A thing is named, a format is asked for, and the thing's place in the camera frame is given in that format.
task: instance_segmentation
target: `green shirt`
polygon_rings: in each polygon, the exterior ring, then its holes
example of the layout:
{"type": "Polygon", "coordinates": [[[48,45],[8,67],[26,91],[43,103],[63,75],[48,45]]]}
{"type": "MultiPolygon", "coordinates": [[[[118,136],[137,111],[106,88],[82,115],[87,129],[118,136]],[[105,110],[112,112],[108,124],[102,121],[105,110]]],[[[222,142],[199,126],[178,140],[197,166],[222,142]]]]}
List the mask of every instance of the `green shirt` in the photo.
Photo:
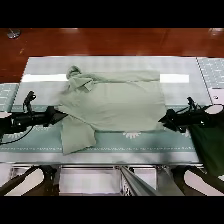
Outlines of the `green shirt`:
{"type": "Polygon", "coordinates": [[[157,71],[82,74],[72,66],[59,110],[65,154],[96,144],[94,131],[160,130],[166,113],[157,71]]]}

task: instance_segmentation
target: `table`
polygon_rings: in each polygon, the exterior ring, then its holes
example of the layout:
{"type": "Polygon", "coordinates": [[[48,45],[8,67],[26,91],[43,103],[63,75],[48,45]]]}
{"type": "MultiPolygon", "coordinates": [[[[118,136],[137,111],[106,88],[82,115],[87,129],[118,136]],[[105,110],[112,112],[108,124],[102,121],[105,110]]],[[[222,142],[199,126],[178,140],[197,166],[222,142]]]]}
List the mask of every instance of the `table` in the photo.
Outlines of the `table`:
{"type": "MultiPolygon", "coordinates": [[[[163,76],[187,75],[189,82],[161,83],[167,107],[182,108],[191,96],[201,105],[211,104],[202,71],[195,57],[151,56],[65,56],[29,58],[12,107],[21,111],[27,93],[37,98],[33,109],[45,110],[58,104],[58,94],[68,82],[65,73],[71,65],[83,72],[156,69],[163,76]]],[[[24,139],[0,147],[0,162],[62,164],[191,164],[198,163],[190,135],[169,130],[156,133],[96,133],[97,145],[70,155],[62,154],[61,123],[37,126],[24,139]]],[[[5,135],[9,141],[21,135],[5,135]]]]}

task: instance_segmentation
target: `robotic arm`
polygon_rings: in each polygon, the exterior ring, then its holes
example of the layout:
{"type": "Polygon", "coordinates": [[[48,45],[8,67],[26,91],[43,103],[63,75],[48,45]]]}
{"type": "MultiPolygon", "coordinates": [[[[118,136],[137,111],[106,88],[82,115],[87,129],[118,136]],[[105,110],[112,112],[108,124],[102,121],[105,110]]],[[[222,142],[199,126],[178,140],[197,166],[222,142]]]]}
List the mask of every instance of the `robotic arm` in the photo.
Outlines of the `robotic arm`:
{"type": "Polygon", "coordinates": [[[48,106],[45,112],[32,111],[30,102],[35,98],[36,96],[33,91],[30,91],[25,98],[23,108],[26,106],[27,112],[0,112],[0,141],[4,134],[24,132],[27,127],[33,127],[35,125],[43,125],[44,127],[48,127],[50,124],[54,125],[67,116],[67,114],[55,110],[53,106],[48,106]]]}

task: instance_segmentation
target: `reddish-brown wood surface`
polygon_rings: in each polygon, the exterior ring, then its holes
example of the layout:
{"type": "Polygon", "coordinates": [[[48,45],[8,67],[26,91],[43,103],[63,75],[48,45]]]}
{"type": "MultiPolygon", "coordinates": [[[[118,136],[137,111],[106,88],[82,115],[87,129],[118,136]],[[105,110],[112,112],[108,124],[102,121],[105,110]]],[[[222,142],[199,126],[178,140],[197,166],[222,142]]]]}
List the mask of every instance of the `reddish-brown wood surface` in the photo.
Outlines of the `reddish-brown wood surface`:
{"type": "Polygon", "coordinates": [[[0,29],[0,83],[19,82],[32,56],[157,55],[224,57],[223,28],[0,29]]]}

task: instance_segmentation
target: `shirt sleeve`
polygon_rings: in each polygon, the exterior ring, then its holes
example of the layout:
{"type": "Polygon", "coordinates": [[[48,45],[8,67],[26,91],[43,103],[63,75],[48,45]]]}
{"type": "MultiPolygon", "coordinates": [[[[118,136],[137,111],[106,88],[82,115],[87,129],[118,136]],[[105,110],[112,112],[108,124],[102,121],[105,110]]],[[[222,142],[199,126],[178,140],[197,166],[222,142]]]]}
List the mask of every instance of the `shirt sleeve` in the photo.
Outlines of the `shirt sleeve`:
{"type": "Polygon", "coordinates": [[[68,115],[62,120],[61,140],[63,154],[69,154],[96,144],[92,127],[68,115]]]}

